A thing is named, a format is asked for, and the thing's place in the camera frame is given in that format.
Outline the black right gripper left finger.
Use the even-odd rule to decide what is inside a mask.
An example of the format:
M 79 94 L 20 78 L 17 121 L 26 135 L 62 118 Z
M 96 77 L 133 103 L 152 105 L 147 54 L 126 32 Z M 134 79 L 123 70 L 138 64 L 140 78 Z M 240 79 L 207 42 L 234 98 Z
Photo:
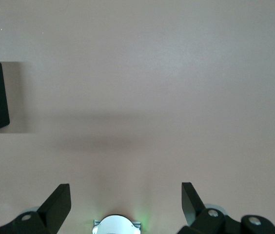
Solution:
M 71 210 L 69 184 L 60 184 L 36 211 L 0 226 L 0 234 L 56 234 Z

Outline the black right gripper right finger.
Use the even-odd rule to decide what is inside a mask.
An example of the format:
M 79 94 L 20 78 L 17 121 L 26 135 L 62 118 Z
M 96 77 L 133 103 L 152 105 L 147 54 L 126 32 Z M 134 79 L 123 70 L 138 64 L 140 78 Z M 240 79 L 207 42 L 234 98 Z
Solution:
M 180 234 L 275 234 L 275 225 L 258 215 L 236 221 L 216 208 L 206 208 L 191 182 L 181 185 L 182 210 L 187 225 Z

